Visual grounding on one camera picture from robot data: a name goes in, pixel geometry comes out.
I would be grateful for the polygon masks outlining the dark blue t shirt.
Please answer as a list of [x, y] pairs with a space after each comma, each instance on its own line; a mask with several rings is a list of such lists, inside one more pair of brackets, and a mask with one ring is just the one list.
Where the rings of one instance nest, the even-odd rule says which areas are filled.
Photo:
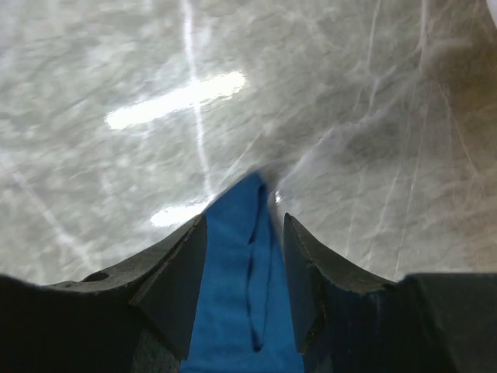
[[182, 372], [302, 372], [266, 184], [252, 173], [206, 211], [207, 255]]

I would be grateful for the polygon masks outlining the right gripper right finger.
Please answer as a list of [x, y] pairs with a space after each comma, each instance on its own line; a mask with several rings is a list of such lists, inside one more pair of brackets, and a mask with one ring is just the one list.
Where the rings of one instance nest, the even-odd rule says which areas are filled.
[[388, 281], [319, 242], [291, 215], [283, 260], [305, 371], [496, 370], [494, 273]]

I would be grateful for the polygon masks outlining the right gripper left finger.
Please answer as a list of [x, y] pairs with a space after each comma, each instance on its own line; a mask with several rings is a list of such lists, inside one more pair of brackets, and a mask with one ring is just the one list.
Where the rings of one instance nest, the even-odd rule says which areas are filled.
[[207, 252], [198, 215], [82, 281], [1, 277], [3, 372], [177, 372], [187, 359]]

